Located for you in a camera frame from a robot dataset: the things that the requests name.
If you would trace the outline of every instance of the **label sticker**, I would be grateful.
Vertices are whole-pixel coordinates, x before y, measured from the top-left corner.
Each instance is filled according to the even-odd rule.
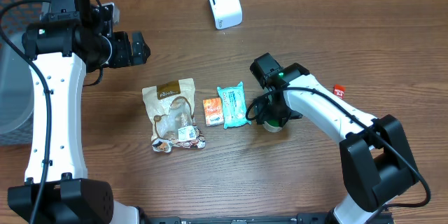
[[[163,85],[157,86],[157,99],[161,100],[173,95],[179,95],[181,93],[181,86],[179,81],[171,81]]]
[[[186,126],[178,129],[179,141],[189,141],[196,139],[196,131],[193,126]]]

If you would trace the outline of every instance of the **white cube device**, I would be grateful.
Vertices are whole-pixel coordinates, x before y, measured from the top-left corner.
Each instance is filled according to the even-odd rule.
[[[217,29],[241,24],[243,10],[239,0],[209,0]]]

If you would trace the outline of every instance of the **plastic bin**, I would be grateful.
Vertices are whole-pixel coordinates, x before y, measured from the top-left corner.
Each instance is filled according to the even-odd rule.
[[[0,0],[0,9],[19,0]],[[21,50],[22,34],[27,25],[39,21],[48,11],[48,3],[32,3],[8,11],[1,26]],[[0,145],[32,142],[33,83],[31,71],[0,39]]]

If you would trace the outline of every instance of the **black bracket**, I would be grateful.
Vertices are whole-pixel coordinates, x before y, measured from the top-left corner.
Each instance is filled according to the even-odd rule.
[[[146,64],[146,60],[151,55],[149,46],[146,45],[141,32],[134,32],[132,34],[132,51],[131,65],[136,66]]]
[[[329,213],[299,213],[296,216],[262,216],[262,217],[222,217],[222,218],[189,218],[161,217],[146,218],[140,224],[340,224]],[[392,224],[392,213],[381,213],[371,224]]]
[[[40,184],[8,189],[8,205],[29,221]],[[46,182],[36,223],[108,224],[113,216],[113,193],[107,182],[86,178]]]
[[[417,170],[405,131],[396,118],[386,115],[376,119],[372,130]],[[373,212],[395,196],[404,193],[418,182],[418,178],[387,149],[374,159],[369,150],[370,145],[383,147],[364,130],[358,134],[348,134],[346,139],[339,143],[339,151],[347,192],[360,208]]]

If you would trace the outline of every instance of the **food package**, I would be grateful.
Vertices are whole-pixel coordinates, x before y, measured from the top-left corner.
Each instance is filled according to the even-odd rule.
[[[207,126],[216,126],[224,123],[221,98],[205,99],[202,103],[204,105],[205,124]]]
[[[251,124],[246,119],[246,99],[244,98],[243,82],[236,87],[218,87],[218,95],[223,101],[224,129]]]
[[[172,147],[204,148],[202,132],[195,124],[195,83],[175,80],[142,90],[146,112],[153,124],[153,150],[169,153]]]

